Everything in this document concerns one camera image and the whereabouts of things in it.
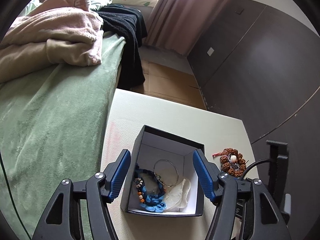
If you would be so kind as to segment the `black jewelry box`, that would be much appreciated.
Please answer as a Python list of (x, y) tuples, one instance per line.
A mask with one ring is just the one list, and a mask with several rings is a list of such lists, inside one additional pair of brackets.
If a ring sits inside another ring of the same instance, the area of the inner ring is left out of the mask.
[(204, 194), (193, 165), (204, 145), (144, 125), (131, 154), (121, 209), (155, 217), (199, 217)]

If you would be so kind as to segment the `silver bangle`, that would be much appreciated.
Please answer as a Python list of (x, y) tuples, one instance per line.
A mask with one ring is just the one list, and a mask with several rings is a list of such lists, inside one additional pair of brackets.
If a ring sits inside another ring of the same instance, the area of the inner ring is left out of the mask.
[(174, 187), (179, 181), (176, 166), (167, 159), (159, 159), (153, 166), (153, 173), (157, 180), (166, 187)]

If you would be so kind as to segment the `green bed sheet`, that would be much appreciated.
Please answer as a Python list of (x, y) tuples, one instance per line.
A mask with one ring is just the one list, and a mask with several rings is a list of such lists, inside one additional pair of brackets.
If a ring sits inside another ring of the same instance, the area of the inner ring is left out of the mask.
[(1, 212), (30, 238), (61, 180), (100, 168), (125, 39), (103, 36), (102, 63), (58, 64), (1, 84)]

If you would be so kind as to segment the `flattened cardboard on floor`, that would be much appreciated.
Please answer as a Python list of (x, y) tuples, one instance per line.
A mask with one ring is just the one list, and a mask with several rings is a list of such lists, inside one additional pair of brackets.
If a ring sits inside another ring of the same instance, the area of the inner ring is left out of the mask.
[(131, 91), (206, 109), (193, 75), (146, 60), (142, 61), (142, 68), (145, 82)]

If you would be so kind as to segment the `pink curtain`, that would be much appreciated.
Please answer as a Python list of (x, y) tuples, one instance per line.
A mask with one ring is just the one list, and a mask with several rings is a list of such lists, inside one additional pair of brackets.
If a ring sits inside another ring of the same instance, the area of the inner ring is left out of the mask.
[(147, 21), (145, 44), (187, 56), (226, 0), (158, 0)]

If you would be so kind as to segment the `pink beige blanket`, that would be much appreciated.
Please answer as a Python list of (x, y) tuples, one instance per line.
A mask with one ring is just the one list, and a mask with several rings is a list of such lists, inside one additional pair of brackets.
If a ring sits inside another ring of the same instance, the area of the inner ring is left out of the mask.
[(54, 64), (101, 63), (103, 20), (90, 0), (45, 0), (17, 17), (1, 40), (1, 82)]

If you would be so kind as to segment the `black knitted cloth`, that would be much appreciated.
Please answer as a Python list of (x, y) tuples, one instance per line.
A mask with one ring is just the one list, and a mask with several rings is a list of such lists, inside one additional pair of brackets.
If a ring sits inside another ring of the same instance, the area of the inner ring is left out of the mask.
[(97, 13), (104, 21), (104, 32), (111, 31), (125, 38), (118, 88), (129, 90), (142, 85), (145, 77), (139, 48), (148, 35), (142, 13), (120, 4), (103, 6)]

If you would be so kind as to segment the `white wall socket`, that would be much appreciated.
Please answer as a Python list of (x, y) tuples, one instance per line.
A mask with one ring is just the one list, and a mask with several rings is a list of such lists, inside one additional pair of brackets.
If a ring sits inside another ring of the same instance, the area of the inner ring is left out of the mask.
[(208, 51), (207, 51), (207, 55), (208, 55), (208, 56), (211, 56), (211, 55), (213, 54), (213, 52), (214, 52), (214, 49), (213, 49), (212, 47), (210, 47), (210, 48), (208, 49)]

